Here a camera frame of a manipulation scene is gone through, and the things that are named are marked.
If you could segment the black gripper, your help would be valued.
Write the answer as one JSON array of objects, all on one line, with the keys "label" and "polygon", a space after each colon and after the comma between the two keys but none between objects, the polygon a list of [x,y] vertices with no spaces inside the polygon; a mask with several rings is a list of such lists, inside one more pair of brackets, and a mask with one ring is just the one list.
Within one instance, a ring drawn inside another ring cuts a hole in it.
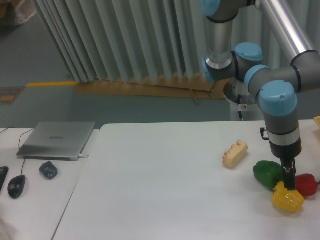
[{"label": "black gripper", "polygon": [[272,154],[281,159],[282,178],[284,187],[288,191],[296,190],[296,164],[295,157],[297,157],[302,151],[301,140],[298,139],[295,143],[290,145],[277,145],[269,142]]}]

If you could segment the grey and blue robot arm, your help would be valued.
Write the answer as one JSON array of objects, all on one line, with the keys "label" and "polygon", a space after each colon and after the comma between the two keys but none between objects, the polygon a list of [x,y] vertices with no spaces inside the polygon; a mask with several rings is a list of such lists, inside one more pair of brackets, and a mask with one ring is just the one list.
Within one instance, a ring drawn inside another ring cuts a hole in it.
[{"label": "grey and blue robot arm", "polygon": [[[260,133],[272,154],[280,159],[284,186],[296,189],[295,158],[301,153],[297,94],[320,87],[320,55],[293,15],[286,0],[203,0],[201,9],[209,21],[207,56],[202,59],[208,81],[237,78],[255,99],[265,121]],[[231,48],[233,20],[239,10],[255,6],[268,21],[288,67],[270,69],[262,64],[256,44]]]}]

